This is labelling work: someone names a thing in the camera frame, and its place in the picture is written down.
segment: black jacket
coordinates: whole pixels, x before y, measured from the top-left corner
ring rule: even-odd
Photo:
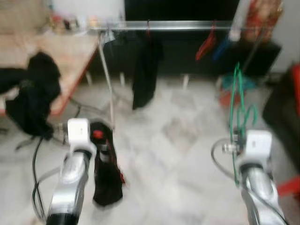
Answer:
[[[0,93],[19,86],[19,95],[6,101],[7,114],[27,134],[50,139],[53,129],[47,123],[51,102],[60,94],[60,72],[53,59],[39,52],[27,70],[0,68]]]

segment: gray cable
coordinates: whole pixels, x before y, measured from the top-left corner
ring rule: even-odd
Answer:
[[[216,159],[215,159],[215,151],[218,145],[220,145],[221,143],[224,142],[228,142],[230,141],[229,139],[221,139],[218,140],[217,142],[215,142],[211,148],[210,151],[210,155],[212,158],[212,161],[215,163],[215,165],[217,166],[217,168],[223,172],[228,178],[232,179],[233,181],[235,181],[234,179],[234,175],[232,173],[230,173],[229,171],[227,171]],[[282,221],[286,224],[289,225],[289,223],[283,218],[283,216],[277,211],[277,209],[275,209],[273,206],[271,206],[269,203],[267,203],[264,199],[262,199],[255,191],[249,189],[246,185],[242,184],[241,187],[243,189],[245,189],[246,191],[248,191],[249,193],[251,193],[252,195],[254,195],[262,204],[264,204],[265,206],[267,206],[269,209],[271,209],[276,215],[278,215]]]
[[[38,180],[38,182],[35,184],[34,188],[33,188],[33,191],[32,191],[32,205],[33,205],[33,209],[34,209],[34,212],[36,214],[36,216],[38,217],[38,219],[42,222],[42,223],[46,223],[46,218],[43,218],[43,216],[41,215],[41,213],[39,212],[38,210],[38,207],[37,207],[37,204],[36,204],[36,192],[38,190],[38,187],[39,187],[39,184],[48,179],[49,177],[57,174],[60,172],[60,167],[56,167],[46,173],[44,173],[41,178]]]

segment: wooden table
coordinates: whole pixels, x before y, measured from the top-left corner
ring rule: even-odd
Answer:
[[[38,50],[49,54],[61,74],[61,94],[51,105],[51,115],[58,116],[85,75],[97,48],[98,38],[94,36],[1,35],[0,67],[26,68],[30,55]],[[5,115],[3,104],[0,104],[0,115]]]

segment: red object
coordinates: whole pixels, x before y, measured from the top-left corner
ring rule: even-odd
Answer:
[[[51,18],[52,18],[53,22],[55,22],[55,23],[58,23],[58,22],[62,21],[62,17],[60,15],[57,15],[57,14],[52,14]]]
[[[214,30],[215,25],[212,25],[208,38],[203,42],[198,52],[196,53],[196,61],[199,61],[216,44],[216,36],[214,34]]]
[[[295,85],[297,114],[300,115],[300,64],[292,68],[292,75]]]
[[[300,194],[300,176],[281,184],[277,187],[278,195],[285,196],[289,194]]]
[[[263,31],[263,27],[268,27],[263,32],[263,41],[271,39],[272,31],[282,13],[282,0],[251,0],[246,26],[242,32],[243,37],[250,42],[254,42]]]
[[[222,106],[229,107],[230,101],[231,101],[231,91],[222,92],[219,97],[220,104]],[[233,105],[237,105],[238,103],[240,103],[240,95],[238,93],[235,93]]]
[[[121,172],[120,172],[120,178],[121,178],[122,184],[126,184],[125,179],[124,179],[124,175]]]
[[[103,138],[103,132],[101,130],[94,130],[93,137],[97,139]]]

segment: red hanger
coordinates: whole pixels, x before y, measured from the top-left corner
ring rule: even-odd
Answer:
[[[146,30],[148,39],[151,40],[151,34],[150,34],[150,20],[147,21],[147,30]]]
[[[215,22],[213,23],[210,34],[207,39],[200,46],[198,52],[196,53],[196,61],[199,61],[210,49],[216,44],[216,36],[214,34]]]

